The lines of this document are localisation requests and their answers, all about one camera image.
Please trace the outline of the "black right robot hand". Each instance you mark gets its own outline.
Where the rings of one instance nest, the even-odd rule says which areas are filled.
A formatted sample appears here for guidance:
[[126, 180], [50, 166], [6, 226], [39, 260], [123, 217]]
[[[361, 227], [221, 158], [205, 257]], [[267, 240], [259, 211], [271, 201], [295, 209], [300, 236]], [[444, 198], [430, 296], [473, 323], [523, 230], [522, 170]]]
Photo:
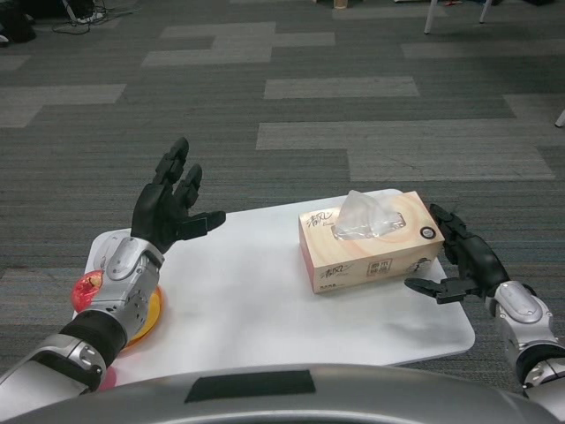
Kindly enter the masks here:
[[457, 266], [458, 276], [444, 278], [439, 283], [407, 278], [404, 285], [435, 299], [440, 305], [460, 302], [468, 295], [481, 299], [492, 297], [498, 286], [509, 280], [493, 249], [480, 236], [468, 231], [456, 214], [437, 204], [432, 204], [429, 211], [444, 238], [445, 257]]

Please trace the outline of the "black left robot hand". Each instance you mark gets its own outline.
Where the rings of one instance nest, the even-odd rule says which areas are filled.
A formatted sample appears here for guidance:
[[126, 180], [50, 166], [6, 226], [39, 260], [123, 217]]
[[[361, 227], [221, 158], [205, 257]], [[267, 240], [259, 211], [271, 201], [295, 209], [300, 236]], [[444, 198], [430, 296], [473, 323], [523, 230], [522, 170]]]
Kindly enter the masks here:
[[162, 254], [176, 242], [204, 237], [226, 221], [223, 211], [189, 214], [199, 198], [203, 170], [197, 163], [185, 170], [188, 153], [188, 140], [179, 138], [157, 164], [133, 210], [131, 235]]

